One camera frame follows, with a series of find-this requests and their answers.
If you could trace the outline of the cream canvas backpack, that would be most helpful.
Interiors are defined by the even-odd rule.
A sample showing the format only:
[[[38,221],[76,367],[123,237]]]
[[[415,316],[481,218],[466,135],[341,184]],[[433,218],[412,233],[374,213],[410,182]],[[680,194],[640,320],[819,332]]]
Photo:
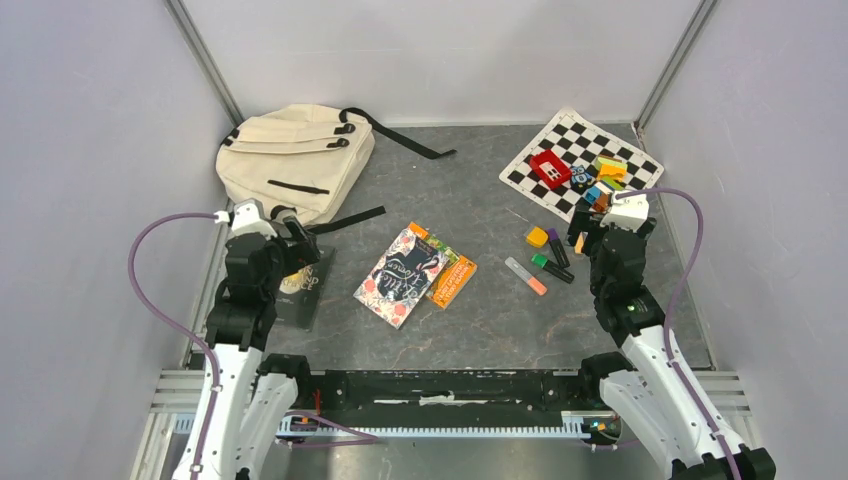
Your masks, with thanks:
[[[456,153],[431,149],[361,108],[292,104],[232,129],[220,143],[215,170],[234,203],[254,199],[267,213],[289,209],[306,226],[324,224],[364,170],[376,134],[430,160]]]

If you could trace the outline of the purple black highlighter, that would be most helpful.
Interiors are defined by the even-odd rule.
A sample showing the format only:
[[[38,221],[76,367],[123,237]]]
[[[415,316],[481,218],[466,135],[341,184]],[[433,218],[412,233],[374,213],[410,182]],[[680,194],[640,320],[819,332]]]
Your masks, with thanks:
[[[558,235],[556,229],[555,228],[548,228],[546,230],[546,233],[548,235],[548,245],[550,246],[550,248],[551,248],[551,250],[554,254],[554,257],[556,259],[557,264],[564,269],[569,268],[570,267],[570,260],[567,257],[565,248],[562,244],[562,241],[559,238],[559,235]]]

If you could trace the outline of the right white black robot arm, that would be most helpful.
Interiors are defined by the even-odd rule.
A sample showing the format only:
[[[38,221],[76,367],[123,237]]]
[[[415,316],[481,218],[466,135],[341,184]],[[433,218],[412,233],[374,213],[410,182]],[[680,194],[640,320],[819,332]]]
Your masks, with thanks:
[[[631,196],[604,212],[580,204],[572,215],[568,242],[590,261],[596,318],[617,347],[582,361],[578,396],[622,418],[668,479],[773,479],[771,455],[748,446],[708,398],[644,284],[656,225],[648,211],[643,196]]]

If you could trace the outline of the green black highlighter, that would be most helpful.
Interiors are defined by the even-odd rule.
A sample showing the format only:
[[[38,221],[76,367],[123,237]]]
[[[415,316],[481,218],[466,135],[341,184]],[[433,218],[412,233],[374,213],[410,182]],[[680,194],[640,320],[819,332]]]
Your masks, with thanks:
[[[561,267],[556,261],[550,260],[542,254],[534,254],[531,262],[565,283],[571,284],[574,281],[574,275],[572,273],[566,268]]]

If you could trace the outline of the light orange highlighter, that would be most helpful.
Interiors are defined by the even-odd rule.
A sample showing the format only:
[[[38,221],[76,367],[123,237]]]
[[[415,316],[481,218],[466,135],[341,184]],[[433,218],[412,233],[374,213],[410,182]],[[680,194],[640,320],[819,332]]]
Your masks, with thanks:
[[[574,244],[574,251],[576,254],[581,255],[583,253],[585,247],[585,237],[586,234],[581,232],[578,234],[577,239]]]

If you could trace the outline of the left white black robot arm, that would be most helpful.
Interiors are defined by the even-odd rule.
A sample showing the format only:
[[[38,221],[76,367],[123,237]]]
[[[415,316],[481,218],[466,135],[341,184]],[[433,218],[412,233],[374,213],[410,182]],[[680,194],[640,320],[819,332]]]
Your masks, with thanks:
[[[225,277],[206,319],[204,383],[175,479],[257,479],[289,407],[306,405],[313,379],[302,360],[266,353],[285,277],[319,261],[293,210],[266,218],[254,200],[218,216],[231,236]]]

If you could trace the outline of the grey orange highlighter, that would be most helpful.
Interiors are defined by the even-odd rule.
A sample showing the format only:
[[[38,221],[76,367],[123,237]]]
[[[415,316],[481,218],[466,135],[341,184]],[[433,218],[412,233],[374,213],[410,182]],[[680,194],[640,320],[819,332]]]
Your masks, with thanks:
[[[515,258],[507,257],[505,265],[515,273],[534,293],[543,296],[547,293],[547,288],[535,276],[533,276],[524,266],[522,266]]]

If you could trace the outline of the yellow highlighter cap piece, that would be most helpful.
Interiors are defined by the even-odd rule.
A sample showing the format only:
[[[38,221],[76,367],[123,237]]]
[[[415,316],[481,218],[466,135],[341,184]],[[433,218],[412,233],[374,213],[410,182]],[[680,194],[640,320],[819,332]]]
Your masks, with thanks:
[[[549,240],[549,234],[541,227],[534,226],[525,234],[525,241],[534,248],[544,247]]]

